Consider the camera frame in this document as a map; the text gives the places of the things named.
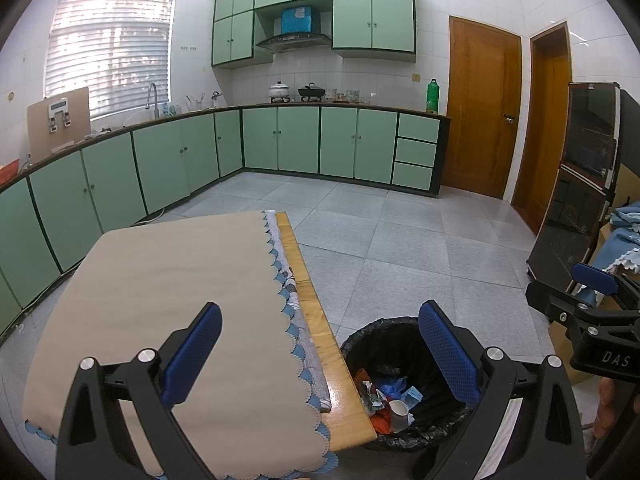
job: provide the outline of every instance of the green bottle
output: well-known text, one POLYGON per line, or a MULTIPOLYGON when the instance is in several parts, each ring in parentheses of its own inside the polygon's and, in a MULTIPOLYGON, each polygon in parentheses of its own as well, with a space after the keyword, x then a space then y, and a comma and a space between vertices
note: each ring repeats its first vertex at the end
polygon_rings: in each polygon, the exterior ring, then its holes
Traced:
POLYGON ((438 113, 438 98, 440 97, 440 87, 435 79, 427 85, 427 106, 426 110, 434 114, 438 113))

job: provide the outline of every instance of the window blind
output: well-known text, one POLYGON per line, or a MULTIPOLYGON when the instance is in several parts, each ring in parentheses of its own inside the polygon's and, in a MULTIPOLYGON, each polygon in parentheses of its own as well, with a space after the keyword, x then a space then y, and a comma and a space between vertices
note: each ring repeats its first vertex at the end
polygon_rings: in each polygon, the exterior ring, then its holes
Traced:
POLYGON ((47 97, 89 87, 92 118, 169 100, 174 0, 59 0, 49 37, 47 97))

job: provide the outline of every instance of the blue box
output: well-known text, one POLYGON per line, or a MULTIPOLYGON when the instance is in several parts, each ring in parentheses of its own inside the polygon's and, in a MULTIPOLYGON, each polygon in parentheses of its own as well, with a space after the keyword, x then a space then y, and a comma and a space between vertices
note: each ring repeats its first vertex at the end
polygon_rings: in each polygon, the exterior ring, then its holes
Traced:
POLYGON ((293 7, 282 11, 282 34, 320 32, 320 16, 311 7, 293 7))

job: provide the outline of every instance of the blue gripper pad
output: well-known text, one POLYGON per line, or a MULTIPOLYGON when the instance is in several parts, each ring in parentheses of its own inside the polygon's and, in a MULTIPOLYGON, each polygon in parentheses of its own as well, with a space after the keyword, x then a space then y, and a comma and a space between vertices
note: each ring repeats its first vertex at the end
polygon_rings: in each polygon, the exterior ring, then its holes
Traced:
POLYGON ((187 399, 221 332, 220 307, 211 303, 164 371, 160 399, 168 410, 187 399))
POLYGON ((470 408, 475 407, 482 397, 478 369, 428 301, 420 307, 418 328, 453 396, 470 408))
POLYGON ((571 277, 578 283, 581 283, 593 290, 610 296, 618 292, 618 284, 616 279, 604 270, 596 269, 585 264, 575 264, 571 268, 571 277))

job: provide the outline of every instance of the range hood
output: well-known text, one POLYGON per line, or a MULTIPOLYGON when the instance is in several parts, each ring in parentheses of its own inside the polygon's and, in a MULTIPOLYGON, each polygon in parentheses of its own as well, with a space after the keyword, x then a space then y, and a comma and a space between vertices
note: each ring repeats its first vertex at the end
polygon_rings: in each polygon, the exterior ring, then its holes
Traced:
POLYGON ((331 38, 319 32, 287 32, 261 41, 257 46, 271 50, 272 52, 286 52, 308 46, 329 45, 331 38))

